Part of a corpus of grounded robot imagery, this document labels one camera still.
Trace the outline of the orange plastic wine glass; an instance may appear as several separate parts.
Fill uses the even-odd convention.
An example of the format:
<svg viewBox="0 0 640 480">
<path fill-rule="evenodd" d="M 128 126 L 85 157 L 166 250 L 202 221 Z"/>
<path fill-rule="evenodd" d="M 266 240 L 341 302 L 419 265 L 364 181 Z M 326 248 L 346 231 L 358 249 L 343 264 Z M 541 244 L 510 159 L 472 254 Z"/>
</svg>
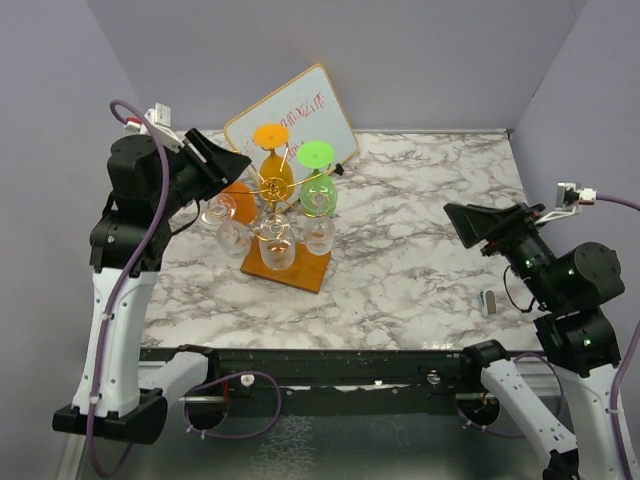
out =
<svg viewBox="0 0 640 480">
<path fill-rule="evenodd" d="M 241 181 L 235 181 L 223 190 L 235 203 L 232 219 L 243 225 L 251 224 L 258 213 L 255 197 L 250 191 L 249 186 Z"/>
</svg>

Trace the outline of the yellow plastic wine glass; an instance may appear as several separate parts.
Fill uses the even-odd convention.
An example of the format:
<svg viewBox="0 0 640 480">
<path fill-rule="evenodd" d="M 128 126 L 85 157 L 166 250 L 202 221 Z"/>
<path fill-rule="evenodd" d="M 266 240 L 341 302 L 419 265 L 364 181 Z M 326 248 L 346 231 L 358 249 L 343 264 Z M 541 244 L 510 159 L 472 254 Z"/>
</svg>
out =
<svg viewBox="0 0 640 480">
<path fill-rule="evenodd" d="M 268 156 L 259 169 L 260 193 L 267 202 L 284 202 L 294 192 L 293 172 L 288 156 L 289 132 L 281 124 L 264 124 L 253 135 L 254 143 Z"/>
</svg>

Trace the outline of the clear ribbed goblet glass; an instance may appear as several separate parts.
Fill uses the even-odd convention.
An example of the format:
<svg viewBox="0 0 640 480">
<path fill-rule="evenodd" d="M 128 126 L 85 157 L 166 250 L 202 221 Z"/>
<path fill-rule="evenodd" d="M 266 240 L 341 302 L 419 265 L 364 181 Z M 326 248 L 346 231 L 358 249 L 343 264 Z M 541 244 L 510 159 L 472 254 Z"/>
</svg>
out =
<svg viewBox="0 0 640 480">
<path fill-rule="evenodd" d="M 296 257 L 296 240 L 293 228 L 286 216 L 270 213 L 263 216 L 254 227 L 259 241 L 261 259 L 271 270 L 288 269 Z"/>
</svg>

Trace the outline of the green plastic wine glass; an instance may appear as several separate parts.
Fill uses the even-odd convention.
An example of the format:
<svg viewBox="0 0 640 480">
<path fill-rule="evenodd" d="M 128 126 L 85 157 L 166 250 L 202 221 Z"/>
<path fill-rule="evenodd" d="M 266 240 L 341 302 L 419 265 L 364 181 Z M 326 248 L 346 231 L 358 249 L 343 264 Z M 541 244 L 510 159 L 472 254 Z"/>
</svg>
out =
<svg viewBox="0 0 640 480">
<path fill-rule="evenodd" d="M 311 216 L 331 216 L 337 206 L 337 190 L 328 170 L 334 159 L 333 147 L 324 141 L 308 141 L 297 150 L 298 162 L 311 170 L 300 185 L 302 210 Z"/>
</svg>

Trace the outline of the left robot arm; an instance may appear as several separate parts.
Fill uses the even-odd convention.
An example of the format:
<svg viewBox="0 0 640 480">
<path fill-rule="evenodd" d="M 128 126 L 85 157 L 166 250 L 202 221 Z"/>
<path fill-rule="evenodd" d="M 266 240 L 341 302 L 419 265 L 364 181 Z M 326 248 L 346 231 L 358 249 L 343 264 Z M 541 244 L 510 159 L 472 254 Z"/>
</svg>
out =
<svg viewBox="0 0 640 480">
<path fill-rule="evenodd" d="M 142 334 L 171 218 L 190 203 L 221 193 L 250 166 L 191 129 L 166 147 L 150 134 L 118 139 L 110 149 L 111 192 L 90 233 L 93 314 L 83 373 L 71 403 L 52 419 L 57 432 L 152 444 L 168 410 L 188 391 L 206 395 L 221 371 L 202 347 L 182 347 L 141 376 Z"/>
</svg>

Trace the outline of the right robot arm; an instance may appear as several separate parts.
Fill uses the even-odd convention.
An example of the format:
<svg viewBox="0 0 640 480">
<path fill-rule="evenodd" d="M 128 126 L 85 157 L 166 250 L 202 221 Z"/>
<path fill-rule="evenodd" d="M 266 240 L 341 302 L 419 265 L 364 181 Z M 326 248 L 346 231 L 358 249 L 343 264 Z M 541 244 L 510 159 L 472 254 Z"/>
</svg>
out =
<svg viewBox="0 0 640 480">
<path fill-rule="evenodd" d="M 538 303 L 536 336 L 572 425 L 565 427 L 546 407 L 495 340 L 464 349 L 461 383 L 498 400 L 541 460 L 543 478 L 638 478 L 620 396 L 628 362 L 601 309 L 625 291 L 616 252 L 585 242 L 556 256 L 539 231 L 565 213 L 541 204 L 496 209 L 448 203 L 444 211 L 465 248 L 479 245 L 485 256 L 502 255 Z"/>
</svg>

